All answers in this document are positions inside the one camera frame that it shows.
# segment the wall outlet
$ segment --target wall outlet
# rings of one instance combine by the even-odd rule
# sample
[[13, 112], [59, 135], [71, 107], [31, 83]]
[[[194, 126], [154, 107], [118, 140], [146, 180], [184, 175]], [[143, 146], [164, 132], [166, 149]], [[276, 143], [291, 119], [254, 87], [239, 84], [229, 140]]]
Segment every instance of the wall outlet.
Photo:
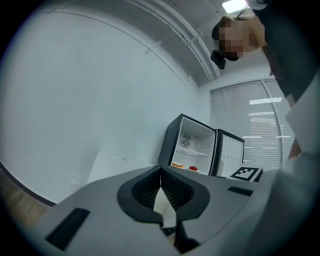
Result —
[[70, 190], [75, 192], [80, 189], [80, 184], [74, 181], [70, 182]]

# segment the red food item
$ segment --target red food item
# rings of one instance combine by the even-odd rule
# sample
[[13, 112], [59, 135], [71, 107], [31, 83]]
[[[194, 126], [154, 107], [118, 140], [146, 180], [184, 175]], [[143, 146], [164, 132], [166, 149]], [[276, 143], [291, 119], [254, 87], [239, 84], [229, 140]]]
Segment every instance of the red food item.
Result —
[[192, 171], [198, 171], [198, 168], [195, 167], [195, 166], [190, 166], [189, 169], [192, 170]]

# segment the ceiling pipe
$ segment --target ceiling pipe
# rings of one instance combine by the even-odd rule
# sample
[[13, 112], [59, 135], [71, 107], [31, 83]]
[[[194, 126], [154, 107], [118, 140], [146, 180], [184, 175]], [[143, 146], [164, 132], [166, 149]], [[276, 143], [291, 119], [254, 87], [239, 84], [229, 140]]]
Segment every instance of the ceiling pipe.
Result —
[[[153, 0], [153, 1], [156, 2], [158, 5], [162, 6], [163, 8], [165, 8], [166, 10], [168, 10], [168, 12], [170, 12], [174, 17], [176, 17], [191, 32], [193, 37], [197, 37], [199, 35], [199, 33], [195, 30], [195, 28], [179, 12], [177, 12], [172, 6], [170, 6], [169, 4], [165, 3], [162, 0]], [[201, 47], [203, 48], [203, 50], [207, 54], [207, 56], [210, 56], [211, 52], [210, 52], [208, 46], [206, 45], [206, 43], [203, 41], [203, 39], [200, 37], [199, 39], [197, 39], [197, 41], [199, 42], [199, 44], [201, 45]], [[213, 63], [212, 61], [210, 63], [214, 69], [216, 76], [219, 78], [221, 75], [220, 75], [220, 72], [219, 72], [217, 65], [215, 63]]]
[[[183, 43], [187, 43], [188, 41], [191, 40], [191, 38], [183, 31], [183, 29], [175, 21], [173, 21], [170, 17], [168, 17], [165, 13], [163, 13], [160, 9], [157, 9], [152, 4], [146, 2], [145, 0], [125, 0], [125, 1], [152, 14], [157, 19], [161, 20], [163, 23], [168, 25], [170, 29], [172, 29], [172, 31], [179, 36], [179, 38], [183, 41]], [[197, 61], [200, 63], [208, 80], [213, 81], [215, 79], [214, 75], [209, 65], [207, 64], [206, 59], [203, 57], [199, 49], [195, 47], [193, 44], [189, 44], [188, 47], [196, 57]]]

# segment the black headset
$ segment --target black headset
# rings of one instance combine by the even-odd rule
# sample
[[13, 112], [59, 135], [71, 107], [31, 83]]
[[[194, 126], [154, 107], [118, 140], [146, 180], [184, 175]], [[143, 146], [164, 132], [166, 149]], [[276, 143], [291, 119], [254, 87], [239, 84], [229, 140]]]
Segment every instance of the black headset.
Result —
[[[237, 18], [240, 17], [241, 14], [243, 14], [246, 9], [248, 8], [248, 5], [246, 4], [245, 7], [240, 11]], [[219, 22], [217, 25], [214, 26], [212, 30], [211, 37], [213, 40], [219, 41]], [[226, 67], [226, 59], [232, 62], [237, 61], [239, 58], [229, 57], [225, 56], [221, 53], [221, 51], [213, 50], [210, 56], [210, 59], [218, 66], [219, 69], [224, 70]]]

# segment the neck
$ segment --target neck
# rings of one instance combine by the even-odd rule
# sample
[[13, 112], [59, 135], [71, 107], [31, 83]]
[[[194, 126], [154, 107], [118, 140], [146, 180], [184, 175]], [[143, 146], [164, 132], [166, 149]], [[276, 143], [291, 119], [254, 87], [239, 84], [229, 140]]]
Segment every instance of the neck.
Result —
[[258, 47], [265, 47], [267, 45], [265, 41], [265, 26], [261, 23], [259, 18], [255, 15], [248, 20], [249, 26], [252, 29]]

